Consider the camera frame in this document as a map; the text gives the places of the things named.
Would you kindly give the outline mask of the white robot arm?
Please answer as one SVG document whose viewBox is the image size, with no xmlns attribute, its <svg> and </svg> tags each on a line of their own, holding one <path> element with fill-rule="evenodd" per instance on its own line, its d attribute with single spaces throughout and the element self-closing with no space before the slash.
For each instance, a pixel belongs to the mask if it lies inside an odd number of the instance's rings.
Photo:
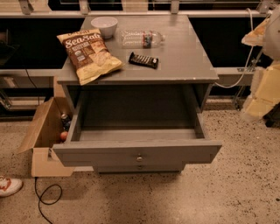
<svg viewBox="0 0 280 224">
<path fill-rule="evenodd" d="M 241 42 L 247 46 L 261 46 L 262 53 L 273 60 L 270 66 L 255 70 L 250 95 L 241 109 L 242 119 L 255 122 L 280 102 L 280 5 Z"/>
</svg>

